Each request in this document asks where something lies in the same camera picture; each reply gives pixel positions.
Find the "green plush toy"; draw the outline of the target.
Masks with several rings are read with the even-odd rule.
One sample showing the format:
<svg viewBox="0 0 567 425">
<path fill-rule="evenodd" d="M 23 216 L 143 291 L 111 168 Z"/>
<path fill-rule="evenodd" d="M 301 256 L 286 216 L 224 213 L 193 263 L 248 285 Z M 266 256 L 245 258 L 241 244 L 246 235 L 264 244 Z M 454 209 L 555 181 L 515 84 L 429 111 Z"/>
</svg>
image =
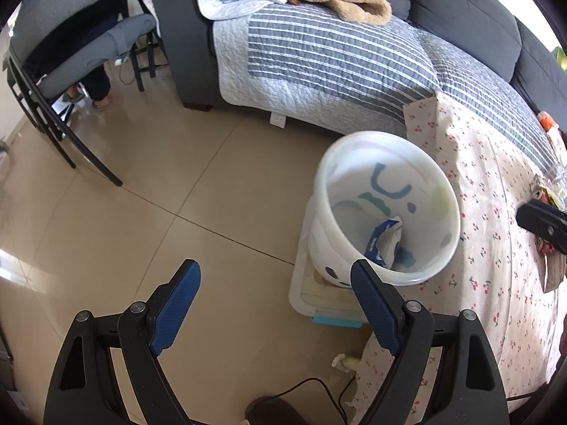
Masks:
<svg viewBox="0 0 567 425">
<path fill-rule="evenodd" d="M 566 71 L 567 70 L 567 55 L 565 54 L 563 49 L 560 46 L 555 47 L 555 49 L 552 50 L 552 55 L 555 57 L 557 63 L 560 65 L 560 67 L 564 71 Z"/>
</svg>

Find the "clear plastic storage box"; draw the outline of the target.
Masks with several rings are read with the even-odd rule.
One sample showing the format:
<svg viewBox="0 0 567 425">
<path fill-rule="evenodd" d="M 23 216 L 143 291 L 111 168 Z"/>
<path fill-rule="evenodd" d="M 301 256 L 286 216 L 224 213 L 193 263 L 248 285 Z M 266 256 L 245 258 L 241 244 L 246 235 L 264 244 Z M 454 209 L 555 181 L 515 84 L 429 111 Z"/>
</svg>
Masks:
<svg viewBox="0 0 567 425">
<path fill-rule="evenodd" d="M 309 256 L 309 229 L 313 219 L 313 201 L 305 208 L 294 270 L 288 291 L 291 307 L 312 322 L 337 327 L 361 328 L 367 319 L 354 293 L 325 280 L 314 268 Z"/>
</svg>

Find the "grey black chair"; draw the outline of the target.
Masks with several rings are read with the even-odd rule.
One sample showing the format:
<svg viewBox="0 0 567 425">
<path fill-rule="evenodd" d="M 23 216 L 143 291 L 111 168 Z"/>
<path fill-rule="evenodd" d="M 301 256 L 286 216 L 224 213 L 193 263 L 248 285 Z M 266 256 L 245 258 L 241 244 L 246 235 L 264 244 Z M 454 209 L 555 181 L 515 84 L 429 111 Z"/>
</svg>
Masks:
<svg viewBox="0 0 567 425">
<path fill-rule="evenodd" d="M 68 108 L 53 105 L 66 96 L 88 97 L 95 108 L 110 98 L 104 65 L 135 55 L 135 42 L 157 27 L 148 13 L 129 16 L 127 0 L 22 0 L 7 54 L 8 77 L 33 126 L 55 148 L 68 136 L 75 148 L 114 185 L 121 180 L 71 130 Z"/>
</svg>

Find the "blue white wrapper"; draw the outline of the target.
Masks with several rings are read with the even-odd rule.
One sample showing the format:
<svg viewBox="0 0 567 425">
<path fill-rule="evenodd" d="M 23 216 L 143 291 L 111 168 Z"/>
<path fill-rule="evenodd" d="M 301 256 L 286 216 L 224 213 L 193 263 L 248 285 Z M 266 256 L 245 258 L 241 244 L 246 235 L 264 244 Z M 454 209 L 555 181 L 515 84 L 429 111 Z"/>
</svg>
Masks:
<svg viewBox="0 0 567 425">
<path fill-rule="evenodd" d="M 399 216 L 378 225 L 367 243 L 364 257 L 385 269 L 391 269 L 402 240 L 403 221 Z"/>
</svg>

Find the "dark grey sofa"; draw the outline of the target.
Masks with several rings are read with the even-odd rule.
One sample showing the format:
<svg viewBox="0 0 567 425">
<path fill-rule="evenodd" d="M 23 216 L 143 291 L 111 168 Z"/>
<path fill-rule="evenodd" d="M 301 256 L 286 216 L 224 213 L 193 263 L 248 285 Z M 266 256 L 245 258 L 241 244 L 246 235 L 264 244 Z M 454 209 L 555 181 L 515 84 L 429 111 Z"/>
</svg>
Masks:
<svg viewBox="0 0 567 425">
<path fill-rule="evenodd" d="M 201 69 L 214 76 L 212 21 L 197 0 L 155 0 L 166 45 L 191 47 L 181 62 L 178 90 L 186 103 L 197 95 L 189 85 L 196 76 L 189 62 L 202 51 Z M 534 112 L 547 111 L 566 125 L 566 73 L 552 54 L 552 30 L 530 0 L 387 0 L 393 15 L 445 39 L 476 58 L 520 93 Z"/>
</svg>

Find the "striped grey quilt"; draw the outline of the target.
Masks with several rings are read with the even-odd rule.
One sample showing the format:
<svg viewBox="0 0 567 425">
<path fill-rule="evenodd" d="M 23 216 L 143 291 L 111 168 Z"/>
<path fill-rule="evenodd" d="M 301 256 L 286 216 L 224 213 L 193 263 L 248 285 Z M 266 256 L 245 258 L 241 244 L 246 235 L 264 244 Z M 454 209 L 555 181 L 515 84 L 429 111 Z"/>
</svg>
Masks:
<svg viewBox="0 0 567 425">
<path fill-rule="evenodd" d="M 157 18 L 155 0 L 144 0 Z M 178 90 L 191 47 L 166 45 L 182 104 L 202 109 L 243 107 L 278 113 L 350 134 L 405 134 L 407 104 L 443 93 L 471 109 L 540 169 L 557 158 L 537 114 L 503 76 L 445 39 L 392 15 L 385 25 L 344 21 L 324 4 L 270 0 L 197 0 L 212 21 L 214 76 L 189 62 L 197 95 Z"/>
</svg>

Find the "white patterned trash bin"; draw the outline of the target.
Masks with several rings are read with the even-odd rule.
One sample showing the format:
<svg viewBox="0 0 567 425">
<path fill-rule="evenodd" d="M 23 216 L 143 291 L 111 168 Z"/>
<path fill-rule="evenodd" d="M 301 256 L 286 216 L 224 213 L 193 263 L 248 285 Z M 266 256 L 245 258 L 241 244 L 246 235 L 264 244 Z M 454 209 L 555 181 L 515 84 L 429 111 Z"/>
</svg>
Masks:
<svg viewBox="0 0 567 425">
<path fill-rule="evenodd" d="M 341 288 L 351 267 L 369 262 L 383 282 L 421 284 L 452 260 L 460 233 L 455 191 L 436 162 L 403 137 L 359 131 L 336 140 L 316 171 L 309 256 L 316 271 Z M 402 240 L 391 269 L 364 257 L 373 230 L 399 216 Z"/>
</svg>

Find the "cherry print tablecloth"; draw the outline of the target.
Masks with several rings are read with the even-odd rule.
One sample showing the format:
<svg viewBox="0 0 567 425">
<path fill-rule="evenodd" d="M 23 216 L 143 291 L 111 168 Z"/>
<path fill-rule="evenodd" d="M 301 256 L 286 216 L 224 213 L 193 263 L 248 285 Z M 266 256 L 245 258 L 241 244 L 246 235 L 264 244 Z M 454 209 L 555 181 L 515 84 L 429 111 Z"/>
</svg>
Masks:
<svg viewBox="0 0 567 425">
<path fill-rule="evenodd" d="M 540 171 L 502 132 L 444 94 L 409 104 L 404 115 L 409 140 L 454 188 L 460 236 L 443 272 L 401 294 L 433 313 L 475 311 L 505 393 L 533 392 L 555 371 L 566 315 L 566 286 L 544 292 L 541 280 L 551 264 L 515 219 Z"/>
</svg>

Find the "snack bags on sofa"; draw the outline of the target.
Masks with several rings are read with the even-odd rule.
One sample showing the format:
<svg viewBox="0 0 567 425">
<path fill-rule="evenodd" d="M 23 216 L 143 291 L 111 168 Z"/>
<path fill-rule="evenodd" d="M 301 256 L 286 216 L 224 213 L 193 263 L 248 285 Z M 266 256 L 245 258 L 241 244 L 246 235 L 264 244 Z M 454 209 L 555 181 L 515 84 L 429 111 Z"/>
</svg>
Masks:
<svg viewBox="0 0 567 425">
<path fill-rule="evenodd" d="M 537 114 L 537 120 L 546 134 L 560 134 L 559 125 L 547 111 L 540 111 L 539 114 Z"/>
</svg>

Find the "glass jug with cork lid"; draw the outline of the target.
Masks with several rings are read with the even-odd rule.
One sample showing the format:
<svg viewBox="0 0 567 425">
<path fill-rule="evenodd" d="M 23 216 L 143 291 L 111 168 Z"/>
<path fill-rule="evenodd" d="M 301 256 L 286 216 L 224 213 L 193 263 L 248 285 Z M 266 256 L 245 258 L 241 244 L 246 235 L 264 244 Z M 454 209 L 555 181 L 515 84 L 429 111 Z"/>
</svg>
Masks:
<svg viewBox="0 0 567 425">
<path fill-rule="evenodd" d="M 555 197 L 557 208 L 566 211 L 567 203 L 567 180 L 566 180 L 566 166 L 561 163 L 552 164 L 548 170 L 543 174 L 544 186 Z"/>
</svg>

